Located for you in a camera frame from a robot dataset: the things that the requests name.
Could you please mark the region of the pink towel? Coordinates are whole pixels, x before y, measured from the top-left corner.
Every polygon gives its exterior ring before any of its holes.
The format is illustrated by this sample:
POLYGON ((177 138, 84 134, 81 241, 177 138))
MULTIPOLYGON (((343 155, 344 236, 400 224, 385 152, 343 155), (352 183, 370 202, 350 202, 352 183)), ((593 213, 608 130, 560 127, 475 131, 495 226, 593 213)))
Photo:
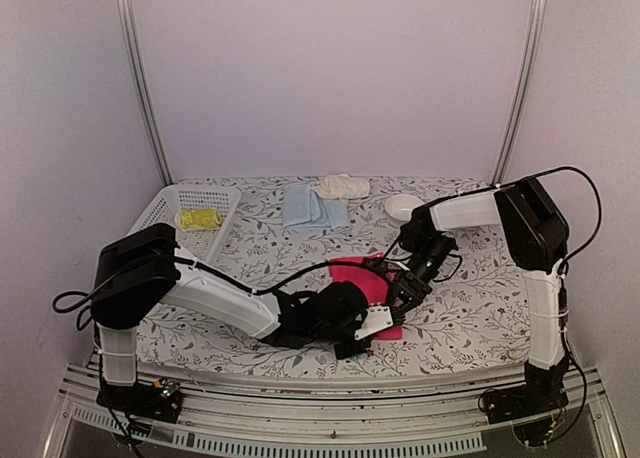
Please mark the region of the pink towel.
MULTIPOLYGON (((331 263, 355 263, 364 264, 365 258, 382 258, 383 253, 370 256, 337 258, 330 260, 331 263)), ((351 282, 355 284, 365 295, 369 305, 385 305, 388 285, 386 282, 369 271, 359 267, 331 266, 329 274, 333 282, 351 282)), ((379 332, 375 336, 378 341, 401 340, 403 337, 402 327, 395 326, 379 332)))

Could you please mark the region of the green crocodile pattern towel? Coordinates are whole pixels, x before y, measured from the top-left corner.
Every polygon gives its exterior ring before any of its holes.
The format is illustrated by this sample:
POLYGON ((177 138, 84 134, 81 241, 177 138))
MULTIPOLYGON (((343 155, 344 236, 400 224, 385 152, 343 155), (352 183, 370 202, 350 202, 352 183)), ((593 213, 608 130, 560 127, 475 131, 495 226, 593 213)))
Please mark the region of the green crocodile pattern towel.
POLYGON ((213 231, 222 227, 224 217, 216 209, 191 209, 177 213, 175 223, 181 231, 213 231))

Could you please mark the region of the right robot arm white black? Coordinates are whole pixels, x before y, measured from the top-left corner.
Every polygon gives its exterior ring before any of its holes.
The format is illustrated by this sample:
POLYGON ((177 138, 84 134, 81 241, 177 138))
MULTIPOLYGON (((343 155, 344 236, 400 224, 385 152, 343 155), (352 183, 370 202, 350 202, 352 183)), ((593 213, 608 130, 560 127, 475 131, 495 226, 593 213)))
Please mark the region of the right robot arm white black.
POLYGON ((503 229, 507 248, 524 282, 529 305, 530 345, 525 382, 487 390, 479 408, 492 424, 562 409, 568 403, 563 378, 570 365, 565 339, 568 314, 562 275, 568 224, 535 178, 439 198, 415 209, 397 242, 409 252, 405 269, 387 294, 401 318, 422 303, 445 259, 456 250, 450 232, 489 225, 503 229))

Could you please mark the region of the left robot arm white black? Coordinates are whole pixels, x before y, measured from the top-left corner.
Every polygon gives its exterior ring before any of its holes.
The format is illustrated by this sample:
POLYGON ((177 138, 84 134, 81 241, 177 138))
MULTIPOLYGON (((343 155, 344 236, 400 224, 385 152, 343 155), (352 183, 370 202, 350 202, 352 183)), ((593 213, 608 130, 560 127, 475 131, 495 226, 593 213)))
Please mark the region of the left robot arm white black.
POLYGON ((111 412, 174 423, 183 395, 162 379, 144 385, 137 372, 137 328, 158 304, 196 311, 267 345, 300 349, 332 342, 338 358, 370 343, 373 313, 353 283, 319 292, 256 290, 180 247, 175 229, 158 223, 105 246, 98 258, 90 313, 101 350, 97 402, 111 412))

